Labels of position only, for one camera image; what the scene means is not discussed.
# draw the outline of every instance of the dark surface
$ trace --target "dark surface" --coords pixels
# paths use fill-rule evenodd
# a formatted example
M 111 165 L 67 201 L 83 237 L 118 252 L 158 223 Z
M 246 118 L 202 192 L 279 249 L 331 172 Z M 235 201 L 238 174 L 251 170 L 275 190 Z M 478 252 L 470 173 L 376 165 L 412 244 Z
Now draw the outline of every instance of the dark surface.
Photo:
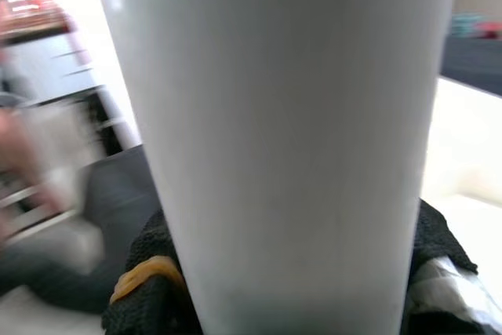
M 413 276 L 428 260 L 439 257 L 449 257 L 457 267 L 478 273 L 478 266 L 471 262 L 449 231 L 445 217 L 424 200 L 420 200 L 409 276 Z
M 118 141 L 114 127 L 105 127 L 103 124 L 110 119 L 118 117 L 118 115 L 105 109 L 101 98 L 102 94 L 98 91 L 93 91 L 85 97 L 83 102 L 85 103 L 89 123 L 93 126 L 99 137 L 105 153 L 107 156 L 112 156 L 123 151 L 122 145 Z
M 152 216 L 134 241 L 126 270 L 132 270 L 155 255 L 171 257 L 180 269 L 173 240 L 161 210 Z M 167 278 L 149 278 L 104 312 L 102 325 L 106 334 L 202 333 L 190 297 L 183 298 L 178 293 L 175 285 Z
M 433 312 L 411 315 L 408 335 L 457 335 L 461 333 L 497 335 L 488 325 L 465 322 L 446 312 Z
M 40 250 L 18 245 L 4 249 L 0 255 L 0 296 L 27 286 L 47 304 L 69 310 L 101 314 L 117 277 L 112 264 L 101 264 L 90 275 L 82 275 Z
M 448 37 L 441 75 L 502 96 L 502 41 Z
M 143 147 L 93 164 L 88 182 L 83 216 L 103 232 L 108 262 L 121 274 L 133 240 L 161 208 Z

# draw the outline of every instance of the black cloth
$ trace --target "black cloth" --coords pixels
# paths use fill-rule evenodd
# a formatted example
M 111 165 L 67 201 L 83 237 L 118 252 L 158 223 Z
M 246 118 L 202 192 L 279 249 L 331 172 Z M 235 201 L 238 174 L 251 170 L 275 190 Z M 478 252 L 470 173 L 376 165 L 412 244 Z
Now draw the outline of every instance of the black cloth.
M 42 250 L 10 246 L 0 253 L 0 295 L 25 285 L 48 304 L 103 313 L 124 272 L 133 240 L 159 208 L 142 147 L 92 164 L 83 216 L 102 231 L 104 260 L 89 275 L 83 275 Z
M 457 335 L 461 333 L 498 335 L 491 326 L 466 322 L 451 313 L 432 312 L 409 317 L 408 335 Z
M 155 255 L 171 257 L 181 271 L 173 240 L 159 210 L 131 247 L 126 270 Z M 114 302 L 103 314 L 107 335 L 202 333 L 194 307 L 187 297 L 179 302 L 175 285 L 167 278 L 149 278 L 133 293 Z
M 445 217 L 427 202 L 420 200 L 409 276 L 413 276 L 428 260 L 438 257 L 449 257 L 457 267 L 478 273 L 478 266 L 471 262 L 448 229 Z

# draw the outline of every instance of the black knit fabric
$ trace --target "black knit fabric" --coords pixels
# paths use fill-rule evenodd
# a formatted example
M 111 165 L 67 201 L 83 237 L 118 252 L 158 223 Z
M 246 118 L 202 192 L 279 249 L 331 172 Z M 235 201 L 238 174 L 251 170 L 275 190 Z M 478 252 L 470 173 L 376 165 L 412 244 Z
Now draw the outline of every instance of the black knit fabric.
M 131 246 L 126 270 L 155 255 L 171 257 L 181 271 L 161 210 Z M 175 285 L 163 276 L 149 278 L 130 295 L 115 301 L 104 312 L 102 326 L 107 335 L 202 333 L 190 297 L 181 302 Z
M 478 273 L 478 266 L 471 262 L 460 243 L 449 231 L 445 217 L 424 200 L 420 200 L 409 276 L 413 276 L 428 260 L 438 257 L 449 257 L 457 267 Z

